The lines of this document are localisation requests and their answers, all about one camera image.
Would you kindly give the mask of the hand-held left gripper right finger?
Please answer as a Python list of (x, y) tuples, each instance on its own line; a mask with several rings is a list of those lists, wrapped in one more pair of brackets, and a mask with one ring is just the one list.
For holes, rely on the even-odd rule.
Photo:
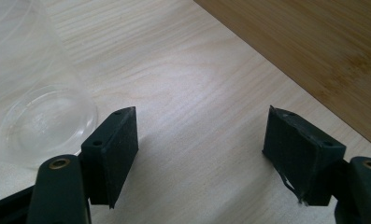
[(346, 147), (299, 115), (269, 108), (263, 154), (300, 203), (327, 206), (336, 224), (371, 224), (371, 158), (344, 160)]

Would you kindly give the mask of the clear plastic cup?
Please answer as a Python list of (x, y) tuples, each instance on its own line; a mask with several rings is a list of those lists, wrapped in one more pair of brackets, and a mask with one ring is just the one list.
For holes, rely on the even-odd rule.
[(0, 0), (0, 161), (77, 154), (96, 122), (41, 0)]

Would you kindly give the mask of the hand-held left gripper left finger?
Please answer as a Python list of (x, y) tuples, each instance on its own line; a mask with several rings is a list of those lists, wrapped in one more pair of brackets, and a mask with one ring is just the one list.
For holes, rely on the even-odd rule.
[(115, 207), (137, 151), (136, 109), (111, 113), (77, 156), (39, 166), (26, 224), (91, 224), (92, 204)]

